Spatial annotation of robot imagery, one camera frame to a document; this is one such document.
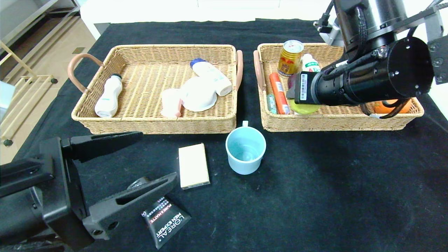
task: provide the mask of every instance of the wicker basket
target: wicker basket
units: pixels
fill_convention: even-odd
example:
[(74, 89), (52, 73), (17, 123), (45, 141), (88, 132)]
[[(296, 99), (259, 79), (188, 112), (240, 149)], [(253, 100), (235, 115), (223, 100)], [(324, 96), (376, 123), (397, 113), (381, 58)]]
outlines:
[[(83, 57), (100, 66), (87, 89), (73, 74), (74, 66)], [(195, 76), (190, 61), (197, 57), (208, 60), (224, 73), (232, 82), (233, 91), (218, 97), (215, 105), (205, 111), (193, 112), (182, 107), (181, 117), (162, 117), (161, 92), (179, 88)], [(73, 109), (72, 119), (93, 134), (132, 130), (144, 134), (228, 133), (236, 127), (242, 62), (242, 52), (236, 52), (232, 45), (120, 45), (111, 49), (104, 63), (90, 54), (78, 54), (70, 62), (68, 73), (83, 94)], [(101, 118), (95, 114), (94, 106), (113, 73), (120, 74), (123, 83), (118, 111), (112, 118)]]
[[(339, 59), (343, 48), (328, 46), (325, 43), (305, 43), (305, 53), (311, 53), (321, 64), (327, 66)], [(377, 119), (366, 116), (359, 106), (320, 106), (310, 115), (273, 114), (267, 108), (267, 95), (273, 94), (269, 75), (277, 71), (278, 60), (283, 44), (264, 43), (254, 51), (255, 72), (260, 97), (261, 122), (263, 128), (270, 132), (286, 131), (328, 131), (328, 130), (401, 130), (408, 122), (423, 115), (423, 107), (416, 98), (412, 98), (412, 106), (408, 113), (398, 114), (390, 119)], [(287, 77), (280, 77), (285, 90), (288, 89)], [(374, 103), (368, 103), (370, 111), (374, 111)]]

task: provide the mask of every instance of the blue bottle cap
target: blue bottle cap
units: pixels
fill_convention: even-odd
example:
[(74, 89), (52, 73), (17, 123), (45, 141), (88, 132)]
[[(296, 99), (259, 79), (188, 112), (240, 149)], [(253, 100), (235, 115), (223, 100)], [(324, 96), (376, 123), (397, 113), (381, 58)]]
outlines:
[(206, 60), (203, 60), (201, 58), (195, 58), (194, 60), (192, 60), (190, 62), (190, 67), (193, 67), (194, 64), (198, 63), (198, 62), (207, 62)]

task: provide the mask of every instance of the white bowl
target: white bowl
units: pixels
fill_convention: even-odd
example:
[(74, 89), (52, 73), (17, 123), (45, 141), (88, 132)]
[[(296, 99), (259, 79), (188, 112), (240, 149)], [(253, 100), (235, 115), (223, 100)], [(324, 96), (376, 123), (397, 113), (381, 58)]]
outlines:
[(180, 88), (182, 105), (188, 110), (200, 112), (207, 110), (216, 102), (213, 85), (207, 78), (192, 77)]

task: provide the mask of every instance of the orange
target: orange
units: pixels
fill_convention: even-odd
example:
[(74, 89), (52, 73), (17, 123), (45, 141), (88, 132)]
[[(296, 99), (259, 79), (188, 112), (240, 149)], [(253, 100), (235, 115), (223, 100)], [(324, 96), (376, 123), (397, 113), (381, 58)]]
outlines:
[[(392, 104), (396, 101), (397, 100), (387, 100), (389, 104)], [(412, 105), (411, 100), (409, 100), (408, 103), (406, 103), (406, 105), (400, 110), (400, 113), (408, 113), (409, 110), (411, 109), (411, 105)], [(377, 114), (389, 114), (392, 110), (393, 108), (385, 107), (382, 101), (375, 102), (375, 113)]]

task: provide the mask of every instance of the light blue mug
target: light blue mug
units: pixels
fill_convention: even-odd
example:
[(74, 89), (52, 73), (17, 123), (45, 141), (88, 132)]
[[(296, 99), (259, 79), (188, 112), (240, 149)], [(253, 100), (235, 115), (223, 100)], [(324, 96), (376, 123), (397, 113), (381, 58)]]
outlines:
[(264, 136), (248, 125), (248, 121), (243, 121), (243, 126), (232, 130), (225, 141), (228, 164), (241, 175), (256, 171), (266, 151)]

